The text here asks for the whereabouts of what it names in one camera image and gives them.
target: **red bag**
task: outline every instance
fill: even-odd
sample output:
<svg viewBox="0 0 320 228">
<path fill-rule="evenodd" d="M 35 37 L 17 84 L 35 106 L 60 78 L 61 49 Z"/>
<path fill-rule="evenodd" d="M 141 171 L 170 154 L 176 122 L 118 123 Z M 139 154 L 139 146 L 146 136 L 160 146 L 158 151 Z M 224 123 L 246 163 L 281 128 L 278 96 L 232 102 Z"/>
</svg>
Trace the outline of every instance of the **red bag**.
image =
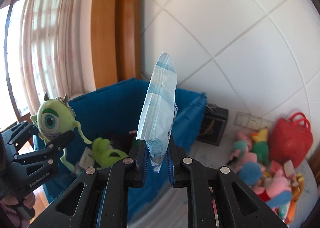
<svg viewBox="0 0 320 228">
<path fill-rule="evenodd" d="M 294 121 L 298 115 L 302 118 Z M 306 157 L 312 143 L 310 122 L 302 112 L 295 113 L 289 119 L 280 118 L 268 138 L 269 159 L 280 164 L 291 160 L 296 168 Z"/>
</svg>

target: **plastic package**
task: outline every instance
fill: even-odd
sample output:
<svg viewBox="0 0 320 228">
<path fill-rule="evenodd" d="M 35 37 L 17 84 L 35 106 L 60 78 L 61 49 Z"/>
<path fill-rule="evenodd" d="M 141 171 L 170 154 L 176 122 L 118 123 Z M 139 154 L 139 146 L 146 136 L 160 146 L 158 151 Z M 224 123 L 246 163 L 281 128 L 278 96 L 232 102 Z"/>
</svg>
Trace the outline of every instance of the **plastic package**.
<svg viewBox="0 0 320 228">
<path fill-rule="evenodd" d="M 170 56 L 163 52 L 151 76 L 137 133 L 137 139 L 147 143 L 155 172 L 161 168 L 177 112 L 174 102 L 176 87 L 177 73 Z"/>
</svg>

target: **window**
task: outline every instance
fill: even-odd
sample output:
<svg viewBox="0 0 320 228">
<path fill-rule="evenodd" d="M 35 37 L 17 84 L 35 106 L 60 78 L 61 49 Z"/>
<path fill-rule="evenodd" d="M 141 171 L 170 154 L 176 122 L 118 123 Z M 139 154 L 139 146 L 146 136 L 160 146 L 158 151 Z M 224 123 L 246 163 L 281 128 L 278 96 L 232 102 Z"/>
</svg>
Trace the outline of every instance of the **window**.
<svg viewBox="0 0 320 228">
<path fill-rule="evenodd" d="M 20 72 L 20 18 L 24 0 L 5 0 L 0 7 L 0 129 L 30 121 Z"/>
</svg>

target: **screw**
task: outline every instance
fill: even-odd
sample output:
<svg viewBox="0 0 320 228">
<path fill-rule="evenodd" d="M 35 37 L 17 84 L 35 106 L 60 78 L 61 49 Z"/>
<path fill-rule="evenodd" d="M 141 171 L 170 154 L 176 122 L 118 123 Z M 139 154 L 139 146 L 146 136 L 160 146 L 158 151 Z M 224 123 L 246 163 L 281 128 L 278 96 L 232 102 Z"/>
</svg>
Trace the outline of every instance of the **screw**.
<svg viewBox="0 0 320 228">
<path fill-rule="evenodd" d="M 126 157 L 124 160 L 123 160 L 123 163 L 125 164 L 131 164 L 133 162 L 133 159 L 130 158 L 130 157 Z"/>
<path fill-rule="evenodd" d="M 182 159 L 182 162 L 185 164 L 190 164 L 190 163 L 192 163 L 192 158 L 185 157 L 184 159 Z"/>
<path fill-rule="evenodd" d="M 85 172 L 88 174 L 88 175 L 92 175 L 96 172 L 96 169 L 94 167 L 88 167 Z"/>
<path fill-rule="evenodd" d="M 222 168 L 220 168 L 221 173 L 223 174 L 229 174 L 230 173 L 230 169 L 226 166 L 223 166 Z"/>
</svg>

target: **sheer curtain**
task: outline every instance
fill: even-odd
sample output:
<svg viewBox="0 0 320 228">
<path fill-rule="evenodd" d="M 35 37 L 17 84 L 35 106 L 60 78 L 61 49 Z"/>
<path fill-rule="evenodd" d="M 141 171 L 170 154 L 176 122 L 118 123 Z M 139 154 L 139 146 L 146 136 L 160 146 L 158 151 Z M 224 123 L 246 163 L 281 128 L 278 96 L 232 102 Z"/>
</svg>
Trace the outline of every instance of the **sheer curtain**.
<svg viewBox="0 0 320 228">
<path fill-rule="evenodd" d="M 20 70 L 31 115 L 50 98 L 84 93 L 79 20 L 81 0 L 25 0 Z"/>
</svg>

